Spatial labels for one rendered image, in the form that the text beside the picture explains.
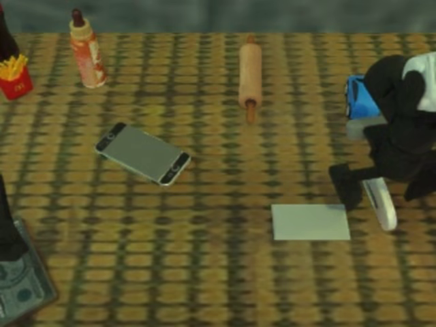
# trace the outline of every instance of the dark bottle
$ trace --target dark bottle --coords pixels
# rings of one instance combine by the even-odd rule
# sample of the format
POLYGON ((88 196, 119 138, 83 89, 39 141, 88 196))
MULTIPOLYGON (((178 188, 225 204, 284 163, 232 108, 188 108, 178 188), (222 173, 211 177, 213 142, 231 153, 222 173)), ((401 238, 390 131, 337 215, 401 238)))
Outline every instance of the dark bottle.
POLYGON ((0 62, 14 56, 18 58, 20 49, 6 25, 5 12, 0 4, 0 62))

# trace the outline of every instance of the dollar bill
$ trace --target dollar bill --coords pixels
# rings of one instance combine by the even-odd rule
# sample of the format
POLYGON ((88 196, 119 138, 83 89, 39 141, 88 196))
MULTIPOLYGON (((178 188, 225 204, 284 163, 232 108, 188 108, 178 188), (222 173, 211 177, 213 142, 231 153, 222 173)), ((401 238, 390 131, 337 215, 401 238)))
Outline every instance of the dollar bill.
POLYGON ((16 217, 14 225, 29 250, 17 261, 0 261, 0 327, 44 307, 57 297, 24 222, 16 217))

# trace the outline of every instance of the gray wall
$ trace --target gray wall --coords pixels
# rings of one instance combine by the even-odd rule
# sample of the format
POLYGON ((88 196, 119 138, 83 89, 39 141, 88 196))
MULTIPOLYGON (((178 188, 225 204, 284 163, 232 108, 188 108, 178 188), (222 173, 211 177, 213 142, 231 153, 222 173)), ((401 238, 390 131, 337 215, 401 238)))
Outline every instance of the gray wall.
POLYGON ((13 32, 432 32, 436 0, 3 0, 13 32))

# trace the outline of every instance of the white smartphone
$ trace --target white smartphone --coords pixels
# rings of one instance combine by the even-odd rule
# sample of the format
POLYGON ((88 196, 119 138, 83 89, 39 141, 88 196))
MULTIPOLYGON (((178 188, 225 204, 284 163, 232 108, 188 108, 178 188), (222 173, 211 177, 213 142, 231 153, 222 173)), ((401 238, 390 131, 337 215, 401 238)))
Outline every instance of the white smartphone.
POLYGON ((124 123, 117 123, 95 150, 158 185, 171 185, 191 161, 177 146, 124 123))

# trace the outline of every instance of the blue object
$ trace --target blue object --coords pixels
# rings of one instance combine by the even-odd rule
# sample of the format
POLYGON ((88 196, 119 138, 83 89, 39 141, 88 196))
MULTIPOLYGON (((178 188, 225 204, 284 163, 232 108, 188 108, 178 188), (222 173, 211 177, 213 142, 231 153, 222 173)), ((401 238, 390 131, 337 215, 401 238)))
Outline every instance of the blue object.
POLYGON ((363 84, 363 75, 352 75, 345 84, 345 98, 347 110, 345 114, 349 119, 375 117, 380 110, 363 84))

